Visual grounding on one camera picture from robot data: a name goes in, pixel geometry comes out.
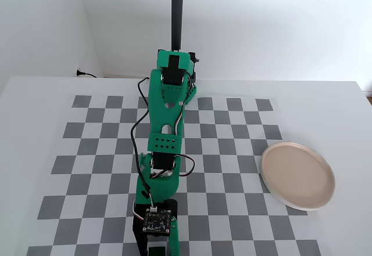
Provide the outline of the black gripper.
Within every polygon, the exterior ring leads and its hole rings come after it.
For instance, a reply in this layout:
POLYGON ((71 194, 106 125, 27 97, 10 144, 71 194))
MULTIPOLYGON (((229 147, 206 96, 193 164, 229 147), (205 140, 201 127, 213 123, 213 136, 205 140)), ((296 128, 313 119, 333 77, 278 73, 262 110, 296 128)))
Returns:
POLYGON ((167 199, 149 207, 145 211, 145 232, 143 231, 143 216, 133 209, 133 234, 135 236, 140 256, 147 256, 147 235, 169 237, 171 256, 179 256, 179 236, 177 221, 177 201, 167 199))

